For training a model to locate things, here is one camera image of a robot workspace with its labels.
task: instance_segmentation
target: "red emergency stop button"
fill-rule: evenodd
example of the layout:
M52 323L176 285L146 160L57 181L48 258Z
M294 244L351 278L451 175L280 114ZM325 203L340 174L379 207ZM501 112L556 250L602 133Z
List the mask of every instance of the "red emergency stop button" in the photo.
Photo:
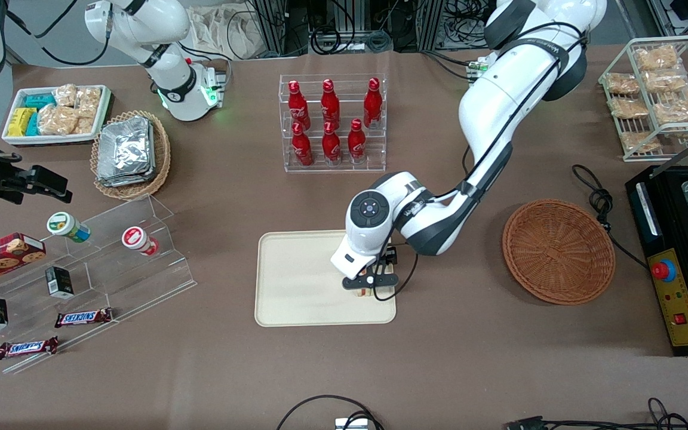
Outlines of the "red emergency stop button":
M676 278L676 266L669 259L661 259L650 268L652 277L663 282L671 282Z

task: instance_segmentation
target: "teal snack package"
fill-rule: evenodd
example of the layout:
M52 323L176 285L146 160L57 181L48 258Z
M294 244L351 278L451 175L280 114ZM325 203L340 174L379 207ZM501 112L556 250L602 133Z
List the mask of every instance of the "teal snack package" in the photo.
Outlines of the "teal snack package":
M31 94L29 96L25 96L25 100L23 101L23 106L35 107L36 109L41 109L50 103L52 103L52 104L55 103L55 98L50 93Z
M39 114L35 113L30 116L28 120L28 126L25 128L25 136L38 136L39 135Z

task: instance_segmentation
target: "red button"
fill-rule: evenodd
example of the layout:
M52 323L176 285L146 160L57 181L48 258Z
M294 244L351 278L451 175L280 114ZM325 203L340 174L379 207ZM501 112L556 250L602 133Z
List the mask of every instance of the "red button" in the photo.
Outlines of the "red button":
M656 280L664 280L664 278L667 278L669 274L671 274L671 270L668 269L667 264L664 262L656 262L652 265L652 276Z

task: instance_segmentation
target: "clear acrylic shelf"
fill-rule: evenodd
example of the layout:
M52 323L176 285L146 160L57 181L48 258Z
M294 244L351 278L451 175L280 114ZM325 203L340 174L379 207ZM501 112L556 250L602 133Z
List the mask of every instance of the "clear acrylic shelf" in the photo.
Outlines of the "clear acrylic shelf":
M47 340L57 336L57 355L88 338L115 327L197 283L188 261L174 248L169 228L163 222L172 212L152 196L121 204L84 221L92 229L87 242L65 237L44 240L47 258L0 277L0 297L7 300L9 323L0 329L3 342ZM143 256L121 243L129 226L141 226L158 240L153 256ZM71 299L55 299L47 293L44 271L50 266L68 270L73 283ZM90 311L110 307L113 320L55 328L58 313ZM17 373L38 364L49 354L2 360L4 373Z
M365 162L353 164L349 158L347 149L347 135L349 125L355 118L363 118L366 93L368 93L368 81L372 77L380 80L380 92L382 93L382 120L371 128L363 128L365 131ZM339 96L341 108L341 126L336 135L341 139L342 162L338 166L328 166L323 156L323 113L320 109L320 98L323 96L323 81L333 81L336 95ZM291 145L291 115L288 109L288 82L298 81L301 93L306 98L309 106L309 119L311 128L306 131L309 142L312 144L314 163L311 166L303 166L294 155L294 147ZM283 164L289 173L332 173L346 171L385 171L387 165L387 77L384 73L356 73L356 74L326 74L326 75L281 75L278 88L279 118L281 119L281 140L283 143Z

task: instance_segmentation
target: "yellow control panel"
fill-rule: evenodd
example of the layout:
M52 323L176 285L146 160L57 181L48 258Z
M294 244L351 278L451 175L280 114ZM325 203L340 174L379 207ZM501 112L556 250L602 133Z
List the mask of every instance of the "yellow control panel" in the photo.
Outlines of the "yellow control panel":
M662 251L649 257L652 280L672 346L688 346L688 290L681 276L676 251Z

